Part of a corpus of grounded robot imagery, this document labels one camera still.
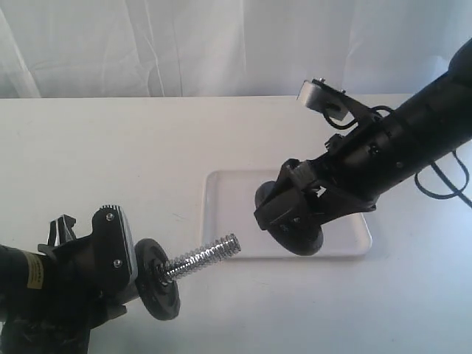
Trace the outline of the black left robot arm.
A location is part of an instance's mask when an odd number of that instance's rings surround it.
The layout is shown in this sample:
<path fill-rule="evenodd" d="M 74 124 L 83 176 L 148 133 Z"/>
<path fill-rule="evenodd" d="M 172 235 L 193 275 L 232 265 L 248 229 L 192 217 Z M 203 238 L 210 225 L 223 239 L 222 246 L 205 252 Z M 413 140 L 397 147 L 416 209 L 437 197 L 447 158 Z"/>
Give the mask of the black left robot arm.
<path fill-rule="evenodd" d="M 51 222 L 36 253 L 1 247 L 2 353 L 87 353 L 91 331 L 126 314 L 119 293 L 133 267 L 125 218 L 97 212 L 85 237 L 74 224 L 68 215 Z"/>

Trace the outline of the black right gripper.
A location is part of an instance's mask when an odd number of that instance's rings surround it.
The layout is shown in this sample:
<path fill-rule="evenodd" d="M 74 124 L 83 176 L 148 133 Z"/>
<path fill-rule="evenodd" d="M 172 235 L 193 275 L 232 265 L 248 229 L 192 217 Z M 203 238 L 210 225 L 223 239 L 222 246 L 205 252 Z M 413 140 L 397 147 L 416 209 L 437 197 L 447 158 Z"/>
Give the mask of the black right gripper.
<path fill-rule="evenodd" d="M 254 196 L 258 226 L 272 236 L 320 236 L 322 225 L 375 209 L 391 189 L 391 122 L 378 121 L 336 133 L 327 152 L 310 161 L 315 180 L 294 181 L 301 161 L 282 163 L 274 181 Z"/>

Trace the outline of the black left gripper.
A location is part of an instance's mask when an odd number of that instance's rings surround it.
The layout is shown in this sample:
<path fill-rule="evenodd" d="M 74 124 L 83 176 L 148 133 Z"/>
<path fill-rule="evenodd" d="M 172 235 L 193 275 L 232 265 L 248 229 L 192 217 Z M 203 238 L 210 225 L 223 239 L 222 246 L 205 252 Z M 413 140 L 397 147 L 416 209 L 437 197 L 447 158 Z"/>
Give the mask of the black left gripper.
<path fill-rule="evenodd" d="M 46 244 L 38 250 L 52 262 L 47 320 L 57 327 L 93 329 L 127 313 L 129 286 L 108 293 L 96 279 L 91 233 L 77 237 L 76 219 L 61 215 L 50 223 Z"/>

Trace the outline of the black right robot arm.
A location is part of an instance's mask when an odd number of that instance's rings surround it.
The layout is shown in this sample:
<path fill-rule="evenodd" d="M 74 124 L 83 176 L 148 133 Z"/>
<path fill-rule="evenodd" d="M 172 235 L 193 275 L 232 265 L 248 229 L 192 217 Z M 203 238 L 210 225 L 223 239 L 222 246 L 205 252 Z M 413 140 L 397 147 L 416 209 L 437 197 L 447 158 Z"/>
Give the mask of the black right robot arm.
<path fill-rule="evenodd" d="M 371 212 L 379 197 L 471 139 L 471 44 L 447 70 L 395 109 L 369 107 L 320 80 L 303 84 L 304 105 L 336 129 L 321 156 L 287 160 L 254 211 L 263 230 Z"/>

